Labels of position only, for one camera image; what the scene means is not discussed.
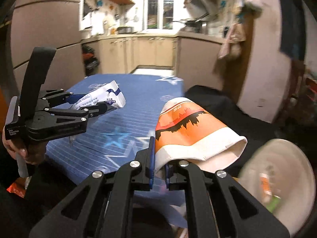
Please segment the kitchen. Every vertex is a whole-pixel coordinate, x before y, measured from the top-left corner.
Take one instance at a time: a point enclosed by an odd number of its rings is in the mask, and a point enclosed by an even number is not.
[[[234,0],[80,0],[81,43],[100,62],[92,74],[172,69],[185,90],[197,84],[222,90],[226,62],[218,53],[235,19],[233,5]]]

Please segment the window pane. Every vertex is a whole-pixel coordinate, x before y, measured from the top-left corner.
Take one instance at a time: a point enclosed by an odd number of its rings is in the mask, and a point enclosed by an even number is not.
[[[163,29],[173,28],[174,0],[164,0]]]
[[[158,0],[148,1],[147,28],[159,28],[158,27]]]

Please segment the kitchen floor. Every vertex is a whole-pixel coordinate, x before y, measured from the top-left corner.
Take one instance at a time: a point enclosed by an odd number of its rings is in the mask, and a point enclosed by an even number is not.
[[[169,77],[173,75],[173,72],[173,70],[140,68],[136,69],[133,74]]]

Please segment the window frame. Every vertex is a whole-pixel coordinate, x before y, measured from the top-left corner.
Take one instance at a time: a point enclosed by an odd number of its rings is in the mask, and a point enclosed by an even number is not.
[[[149,6],[149,0],[144,0],[144,10],[143,10],[143,29],[147,30],[147,22],[148,22],[148,6]],[[173,2],[173,20],[175,19],[175,0]],[[158,0],[158,28],[153,28],[151,30],[153,31],[167,31],[171,32],[174,30],[174,26],[172,29],[163,29],[163,21],[164,21],[164,0]]]

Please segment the black sleeve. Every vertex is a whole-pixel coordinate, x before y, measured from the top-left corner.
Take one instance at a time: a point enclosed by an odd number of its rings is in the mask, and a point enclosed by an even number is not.
[[[8,188],[19,177],[18,165],[0,142],[0,185]]]

